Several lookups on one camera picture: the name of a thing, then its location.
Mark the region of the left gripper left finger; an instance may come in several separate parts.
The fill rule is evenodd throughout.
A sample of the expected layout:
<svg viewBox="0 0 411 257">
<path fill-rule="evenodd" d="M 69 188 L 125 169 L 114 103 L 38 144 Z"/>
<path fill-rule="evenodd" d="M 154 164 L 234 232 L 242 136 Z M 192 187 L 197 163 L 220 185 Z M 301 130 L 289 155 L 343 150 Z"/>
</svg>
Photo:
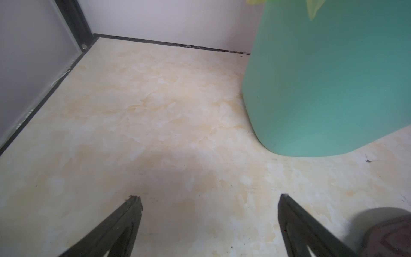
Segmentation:
<svg viewBox="0 0 411 257">
<path fill-rule="evenodd" d="M 143 205 L 141 198 L 130 196 L 120 207 L 62 257 L 129 257 L 138 234 Z"/>
</svg>

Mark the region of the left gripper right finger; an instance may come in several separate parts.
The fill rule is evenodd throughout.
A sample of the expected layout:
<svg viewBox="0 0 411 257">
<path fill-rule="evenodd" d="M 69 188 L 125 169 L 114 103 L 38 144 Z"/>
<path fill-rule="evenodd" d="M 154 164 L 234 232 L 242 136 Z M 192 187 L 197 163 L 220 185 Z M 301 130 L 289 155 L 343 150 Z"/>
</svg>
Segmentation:
<svg viewBox="0 0 411 257">
<path fill-rule="evenodd" d="M 278 202 L 278 222 L 289 257 L 356 256 L 287 194 L 282 194 Z"/>
</svg>

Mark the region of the dark brown plastic dustpan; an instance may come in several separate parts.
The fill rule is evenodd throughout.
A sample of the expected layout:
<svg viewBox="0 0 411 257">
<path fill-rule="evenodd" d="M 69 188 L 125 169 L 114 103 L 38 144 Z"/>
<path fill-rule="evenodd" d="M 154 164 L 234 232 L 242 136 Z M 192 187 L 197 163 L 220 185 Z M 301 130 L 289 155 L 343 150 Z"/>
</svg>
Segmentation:
<svg viewBox="0 0 411 257">
<path fill-rule="evenodd" d="M 362 257 L 409 257 L 411 255 L 411 216 L 381 222 L 367 231 Z"/>
</svg>

